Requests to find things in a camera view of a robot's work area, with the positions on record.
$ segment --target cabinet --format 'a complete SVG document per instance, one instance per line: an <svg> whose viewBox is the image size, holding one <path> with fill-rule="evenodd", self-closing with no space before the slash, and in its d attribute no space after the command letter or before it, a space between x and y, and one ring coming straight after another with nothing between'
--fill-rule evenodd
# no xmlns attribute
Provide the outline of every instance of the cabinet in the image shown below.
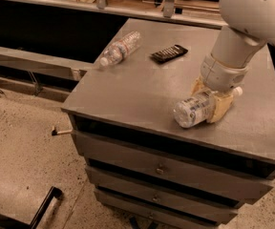
<svg viewBox="0 0 275 229"><path fill-rule="evenodd" d="M189 95L219 32L129 19L116 37L135 30L142 47L104 71L96 61L62 107L95 196L179 228L217 228L272 189L275 74L268 50L251 61L244 95L222 121L183 130L173 106ZM148 58L173 44L189 53L165 65Z"/></svg>

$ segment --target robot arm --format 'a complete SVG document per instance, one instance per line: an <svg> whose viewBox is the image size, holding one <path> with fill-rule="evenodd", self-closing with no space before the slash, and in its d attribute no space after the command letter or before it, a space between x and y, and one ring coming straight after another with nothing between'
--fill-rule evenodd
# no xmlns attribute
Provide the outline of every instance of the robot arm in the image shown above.
<svg viewBox="0 0 275 229"><path fill-rule="evenodd" d="M220 9L228 26L222 27L212 52L204 58L201 76L192 90L192 95L204 89L212 91L215 108L203 117L209 123L220 120L230 108L234 90L242 84L253 55L266 43L275 47L275 0L220 0ZM184 128L191 126L182 123L193 123L190 118L199 106L210 104L192 99L196 106L185 107L184 101L174 110L175 119Z"/></svg>

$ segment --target floor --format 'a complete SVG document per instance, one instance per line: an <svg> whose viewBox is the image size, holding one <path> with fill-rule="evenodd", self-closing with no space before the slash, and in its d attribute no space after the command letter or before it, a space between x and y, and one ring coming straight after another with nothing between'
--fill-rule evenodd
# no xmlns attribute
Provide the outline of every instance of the floor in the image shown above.
<svg viewBox="0 0 275 229"><path fill-rule="evenodd" d="M38 228L130 229L132 215L95 200L69 135L51 136L52 125L71 128L60 106L66 95L48 89L33 96L32 85L0 81L0 213L29 223L52 186L63 192L54 199ZM137 217L141 229L151 223ZM220 229L275 229L275 188ZM158 229L173 229L160 225Z"/></svg>

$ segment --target drawer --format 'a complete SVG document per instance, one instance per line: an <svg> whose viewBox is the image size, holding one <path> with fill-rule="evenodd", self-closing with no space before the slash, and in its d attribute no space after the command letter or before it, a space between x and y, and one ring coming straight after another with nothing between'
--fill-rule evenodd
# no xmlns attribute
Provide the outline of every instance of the drawer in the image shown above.
<svg viewBox="0 0 275 229"><path fill-rule="evenodd" d="M108 188L187 214L209 219L218 224L226 224L237 216L237 211L234 209L183 193L177 193L148 182L103 171L91 166L87 166L86 171L90 182L95 186Z"/></svg>
<svg viewBox="0 0 275 229"><path fill-rule="evenodd" d="M134 144L102 137L75 134L77 150L85 156L149 176L167 179L224 198L253 204L272 186L266 180L222 167L166 155Z"/></svg>
<svg viewBox="0 0 275 229"><path fill-rule="evenodd" d="M96 199L103 204L111 205L144 218L176 226L178 228L218 229L215 225L196 219L186 218L148 204L143 204L140 201L124 198L122 196L103 192L98 189L95 189L95 196Z"/></svg>

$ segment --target white bottle cap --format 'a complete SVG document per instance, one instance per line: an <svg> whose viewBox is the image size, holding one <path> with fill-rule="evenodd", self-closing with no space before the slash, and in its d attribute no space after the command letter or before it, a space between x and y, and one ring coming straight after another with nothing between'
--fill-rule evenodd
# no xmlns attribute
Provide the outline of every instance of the white bottle cap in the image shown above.
<svg viewBox="0 0 275 229"><path fill-rule="evenodd" d="M241 87L237 87L233 90L233 95L234 96L241 96L243 95L243 89Z"/></svg>
<svg viewBox="0 0 275 229"><path fill-rule="evenodd" d="M108 66L109 65L109 61L108 61L108 59L106 57L102 57L102 58L100 58L100 64L102 66Z"/></svg>

